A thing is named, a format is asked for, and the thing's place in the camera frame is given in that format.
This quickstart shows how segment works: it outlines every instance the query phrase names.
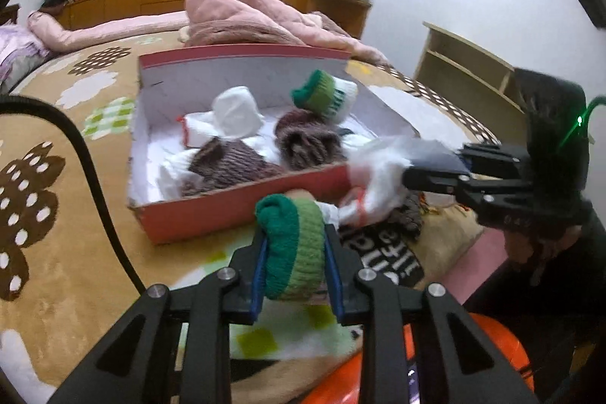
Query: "pink box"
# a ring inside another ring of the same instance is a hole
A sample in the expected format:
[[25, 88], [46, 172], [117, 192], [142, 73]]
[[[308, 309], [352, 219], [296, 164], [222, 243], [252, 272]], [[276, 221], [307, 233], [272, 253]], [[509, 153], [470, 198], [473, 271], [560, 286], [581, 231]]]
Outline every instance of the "pink box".
[[[155, 173], [162, 150], [176, 147], [177, 118], [211, 109], [214, 98], [233, 86], [247, 86], [259, 111], [292, 106], [290, 91], [316, 69], [342, 79], [349, 54], [331, 49], [241, 44], [192, 47], [139, 57], [139, 94], [133, 117], [128, 185], [129, 207], [153, 243], [184, 240], [247, 224], [255, 204], [271, 193], [309, 190], [335, 200], [350, 188], [345, 165], [329, 165], [214, 190], [198, 197], [165, 201], [156, 196]], [[372, 136], [414, 136], [413, 127], [364, 85], [351, 115]]]

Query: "wooden headboard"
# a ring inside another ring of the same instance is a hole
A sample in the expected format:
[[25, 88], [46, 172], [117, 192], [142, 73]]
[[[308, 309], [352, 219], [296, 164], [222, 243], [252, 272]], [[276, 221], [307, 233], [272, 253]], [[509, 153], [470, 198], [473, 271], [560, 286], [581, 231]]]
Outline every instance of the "wooden headboard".
[[0, 9], [0, 27], [8, 20], [11, 20], [13, 23], [17, 23], [19, 7], [19, 4], [13, 4], [12, 6], [6, 6], [5, 8]]

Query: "brown knit hat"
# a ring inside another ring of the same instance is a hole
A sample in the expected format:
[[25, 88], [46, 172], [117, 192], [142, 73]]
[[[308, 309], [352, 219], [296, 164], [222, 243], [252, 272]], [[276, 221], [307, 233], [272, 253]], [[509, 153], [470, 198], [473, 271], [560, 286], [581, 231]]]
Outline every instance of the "brown knit hat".
[[267, 163], [242, 141], [213, 138], [193, 157], [190, 172], [200, 175], [201, 183], [186, 181], [183, 195], [197, 195], [215, 189], [227, 189], [239, 183], [275, 177], [284, 172], [281, 166]]
[[284, 114], [276, 123], [274, 134], [283, 160], [293, 170], [345, 159], [337, 133], [308, 110], [295, 109]]

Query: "brown polka dot pattern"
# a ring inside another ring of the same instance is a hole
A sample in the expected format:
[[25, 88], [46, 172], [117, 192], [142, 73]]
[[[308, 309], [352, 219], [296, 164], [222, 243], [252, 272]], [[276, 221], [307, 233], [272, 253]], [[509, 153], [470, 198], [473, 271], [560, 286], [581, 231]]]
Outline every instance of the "brown polka dot pattern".
[[86, 59], [74, 64], [73, 69], [68, 74], [86, 74], [91, 70], [105, 69], [111, 66], [115, 61], [130, 54], [130, 49], [123, 47], [110, 47], [101, 52], [89, 55]]
[[478, 142], [481, 144], [501, 144], [501, 141], [499, 141], [499, 139], [497, 139], [497, 137], [484, 124], [477, 119], [474, 119], [467, 112], [450, 103], [446, 98], [442, 98], [434, 90], [425, 86], [425, 84], [421, 84], [414, 79], [406, 77], [404, 74], [395, 69], [395, 67], [377, 67], [403, 81], [404, 84], [410, 88], [410, 91], [408, 91], [409, 94], [417, 98], [425, 98], [426, 100], [431, 101], [433, 104], [440, 107], [442, 110], [446, 111], [449, 115], [463, 124], [471, 133], [473, 133], [474, 136], [476, 136], [476, 139], [478, 139]]
[[57, 196], [46, 190], [66, 165], [49, 156], [50, 141], [0, 170], [0, 298], [19, 297], [30, 278], [22, 249], [42, 240], [55, 224]]

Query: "pink floor mat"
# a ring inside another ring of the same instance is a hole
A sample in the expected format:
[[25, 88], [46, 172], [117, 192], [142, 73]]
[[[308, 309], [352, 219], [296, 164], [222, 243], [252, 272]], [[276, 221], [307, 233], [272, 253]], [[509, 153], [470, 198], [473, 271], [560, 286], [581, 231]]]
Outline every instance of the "pink floor mat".
[[463, 304], [506, 258], [503, 232], [486, 228], [475, 244], [448, 271], [442, 283]]

